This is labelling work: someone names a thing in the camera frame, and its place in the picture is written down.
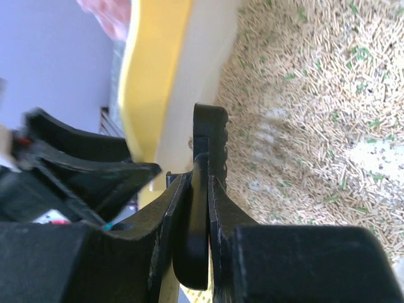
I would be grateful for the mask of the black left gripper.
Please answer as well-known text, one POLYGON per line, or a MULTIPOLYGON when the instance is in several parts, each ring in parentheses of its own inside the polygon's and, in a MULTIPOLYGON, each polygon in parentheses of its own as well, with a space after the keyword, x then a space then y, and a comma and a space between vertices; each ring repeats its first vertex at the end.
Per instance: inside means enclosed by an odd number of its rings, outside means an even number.
POLYGON ((41 108, 24 120, 30 138, 1 133, 3 222, 34 222, 55 210, 71 222, 102 225, 162 171, 130 162, 123 138, 75 129, 41 108))

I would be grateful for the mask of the black litter scoop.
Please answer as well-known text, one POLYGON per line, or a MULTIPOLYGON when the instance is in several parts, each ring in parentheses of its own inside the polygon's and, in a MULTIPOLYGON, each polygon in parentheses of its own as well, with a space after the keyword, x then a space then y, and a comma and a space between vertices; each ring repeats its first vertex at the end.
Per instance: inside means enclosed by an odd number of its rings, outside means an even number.
POLYGON ((193 112, 193 167, 185 178, 175 231, 173 265, 181 284, 195 290, 208 288, 209 176, 226 185, 227 111, 219 106, 196 104, 193 112))

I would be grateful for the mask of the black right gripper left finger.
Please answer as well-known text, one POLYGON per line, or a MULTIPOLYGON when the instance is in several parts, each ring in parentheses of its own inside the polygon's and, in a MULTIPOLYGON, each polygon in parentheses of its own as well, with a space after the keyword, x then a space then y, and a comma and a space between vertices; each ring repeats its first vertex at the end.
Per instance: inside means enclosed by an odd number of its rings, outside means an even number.
POLYGON ((187 189, 180 175, 104 231, 89 223, 1 225, 2 302, 176 302, 172 251, 187 189))

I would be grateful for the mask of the yellow litter box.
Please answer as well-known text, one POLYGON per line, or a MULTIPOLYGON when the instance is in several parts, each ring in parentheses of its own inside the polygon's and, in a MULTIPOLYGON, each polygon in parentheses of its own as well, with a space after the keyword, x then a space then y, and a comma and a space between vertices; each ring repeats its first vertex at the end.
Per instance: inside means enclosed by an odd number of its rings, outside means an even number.
POLYGON ((256 218, 367 227, 403 274, 402 1, 244 1, 217 102, 256 218))

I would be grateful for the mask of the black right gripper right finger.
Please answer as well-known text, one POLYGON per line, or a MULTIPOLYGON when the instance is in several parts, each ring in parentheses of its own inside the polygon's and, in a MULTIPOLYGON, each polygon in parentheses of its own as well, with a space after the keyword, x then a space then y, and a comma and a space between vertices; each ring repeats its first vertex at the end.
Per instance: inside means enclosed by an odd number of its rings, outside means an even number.
POLYGON ((208 185, 214 302, 401 302, 374 234, 362 227, 261 225, 216 177, 208 185))

